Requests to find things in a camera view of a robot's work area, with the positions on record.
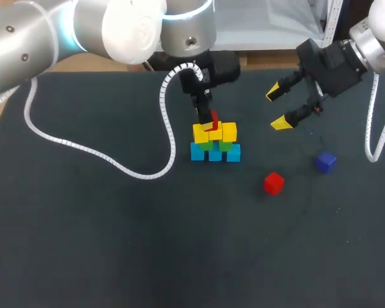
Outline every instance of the red cube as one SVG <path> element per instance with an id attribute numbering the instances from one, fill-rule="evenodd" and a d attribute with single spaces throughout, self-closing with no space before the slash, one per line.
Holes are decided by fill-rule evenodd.
<path id="1" fill-rule="evenodd" d="M 277 195 L 284 188 L 285 179 L 278 173 L 272 172 L 264 181 L 264 190 L 272 195 Z"/>

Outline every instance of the white cable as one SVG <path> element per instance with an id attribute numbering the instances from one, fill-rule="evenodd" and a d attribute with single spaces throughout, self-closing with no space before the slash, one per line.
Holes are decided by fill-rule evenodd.
<path id="1" fill-rule="evenodd" d="M 382 130 L 381 136 L 379 137 L 379 141 L 375 149 L 375 153 L 372 155 L 371 144 L 370 144 L 371 143 L 371 125 L 372 125 L 373 108 L 375 106 L 375 98 L 377 97 L 377 91 L 378 91 L 378 82 L 379 82 L 379 75 L 377 73 L 374 73 L 370 107 L 368 110 L 368 118 L 366 120 L 366 133 L 365 133 L 365 154 L 366 154 L 366 157 L 368 157 L 368 160 L 370 162 L 378 161 L 378 158 L 381 155 L 382 149 L 385 145 L 385 125 L 384 125 L 384 129 Z"/>
<path id="2" fill-rule="evenodd" d="M 112 164 L 114 167 L 120 169 L 122 172 L 124 172 L 127 175 L 130 175 L 130 176 L 132 176 L 134 178 L 139 178 L 141 180 L 154 180 L 156 178 L 160 178 L 161 176 L 165 175 L 171 169 L 171 167 L 173 166 L 174 161 L 175 161 L 175 153 L 176 153 L 175 139 L 174 139 L 173 129 L 171 128 L 171 124 L 169 122 L 168 115 L 167 115 L 166 92 L 167 92 L 167 87 L 169 85 L 169 82 L 179 72 L 183 71 L 184 69 L 192 69 L 194 71 L 195 75 L 197 76 L 197 79 L 199 79 L 200 81 L 203 80 L 203 74 L 201 72 L 201 69 L 196 64 L 194 64 L 194 63 L 184 63 L 184 64 L 181 64 L 181 65 L 175 67 L 171 72 L 169 72 L 169 74 L 166 76 L 166 78 L 162 82 L 161 89 L 160 89 L 160 110 L 161 110 L 161 114 L 162 114 L 162 119 L 164 121 L 164 124 L 166 126 L 166 130 L 167 130 L 167 133 L 168 133 L 168 139 L 169 139 L 169 143 L 170 143 L 171 153 L 170 153 L 170 156 L 169 156 L 168 163 L 164 167 L 164 169 L 161 170 L 158 173 L 153 174 L 153 175 L 141 175 L 139 173 L 131 171 L 128 168 L 120 165 L 117 161 L 115 161 L 111 157 L 109 157 L 109 156 L 107 156 L 107 155 L 105 155 L 105 154 L 103 154 L 103 153 L 101 153 L 99 151 L 96 151 L 94 149 L 90 149 L 90 148 L 88 148 L 86 146 L 82 146 L 82 145 L 76 144 L 75 142 L 71 142 L 71 141 L 68 141 L 68 140 L 64 140 L 64 139 L 60 139 L 60 138 L 56 138 L 56 137 L 50 136 L 50 135 L 42 132 L 41 130 L 39 130 L 31 122 L 31 119 L 30 119 L 31 103 L 34 100 L 34 97 L 35 97 L 35 94 L 36 94 L 36 91 L 37 91 L 37 79 L 36 78 L 33 78 L 31 80 L 30 93 L 29 93 L 27 101 L 26 101 L 26 106 L 24 107 L 24 119 L 26 120 L 26 123 L 27 123 L 28 127 L 33 132 L 35 132 L 37 135 L 39 135 L 39 136 L 41 136 L 41 137 L 43 137 L 43 138 L 45 138 L 45 139 L 47 139 L 49 141 L 52 141 L 52 142 L 55 142 L 55 143 L 59 143 L 59 144 L 63 144 L 65 146 L 69 146 L 71 148 L 76 148 L 78 150 L 85 151 L 87 153 L 93 154 L 93 155 L 95 155 L 95 156 L 97 156 L 99 158 L 102 158 L 103 160 L 106 160 L 107 162 Z"/>
<path id="3" fill-rule="evenodd" d="M 13 88 L 0 96 L 0 105 L 3 104 L 19 87 Z"/>

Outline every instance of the yellow block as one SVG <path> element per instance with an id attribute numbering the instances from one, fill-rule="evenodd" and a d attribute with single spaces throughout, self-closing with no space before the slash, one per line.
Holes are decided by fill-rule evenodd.
<path id="1" fill-rule="evenodd" d="M 237 124 L 223 123 L 223 142 L 237 141 Z"/>
<path id="2" fill-rule="evenodd" d="M 212 128 L 212 122 L 201 124 L 203 130 L 210 130 Z"/>
<path id="3" fill-rule="evenodd" d="M 213 130 L 210 133 L 210 140 L 221 140 L 223 138 L 223 124 L 218 121 L 218 129 Z"/>
<path id="4" fill-rule="evenodd" d="M 271 126 L 274 127 L 275 130 L 287 130 L 289 128 L 293 128 L 287 120 L 285 120 L 285 116 L 276 119 L 271 123 Z"/>
<path id="5" fill-rule="evenodd" d="M 194 142 L 196 144 L 207 143 L 209 141 L 209 133 L 204 131 L 201 124 L 194 124 L 192 130 L 194 132 Z"/>
<path id="6" fill-rule="evenodd" d="M 272 99 L 270 99 L 268 96 L 269 96 L 272 92 L 278 90 L 279 88 L 280 88 L 280 85 L 279 85 L 278 82 L 277 82 L 276 84 L 274 84 L 274 86 L 272 87 L 272 89 L 269 90 L 269 92 L 267 93 L 267 95 L 265 95 L 265 96 L 269 99 L 269 101 L 272 101 Z"/>

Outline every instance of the block tower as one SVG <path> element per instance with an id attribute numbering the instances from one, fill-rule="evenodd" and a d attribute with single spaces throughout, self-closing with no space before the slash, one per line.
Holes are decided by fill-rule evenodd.
<path id="1" fill-rule="evenodd" d="M 191 160 L 205 160 L 208 152 L 210 162 L 221 162 L 223 153 L 227 153 L 227 162 L 241 161 L 241 146 L 237 141 L 237 124 L 217 122 L 212 130 L 205 130 L 203 125 L 194 124 L 194 142 L 191 143 Z"/>

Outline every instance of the green block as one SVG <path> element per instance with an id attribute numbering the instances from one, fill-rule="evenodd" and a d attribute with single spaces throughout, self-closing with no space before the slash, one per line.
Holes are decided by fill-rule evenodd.
<path id="1" fill-rule="evenodd" d="M 221 152 L 232 151 L 232 142 L 223 142 L 222 140 L 220 140 L 219 141 L 219 150 Z"/>
<path id="2" fill-rule="evenodd" d="M 214 148 L 214 143 L 213 141 L 209 141 L 207 143 L 200 143 L 198 146 L 202 151 L 211 151 Z"/>

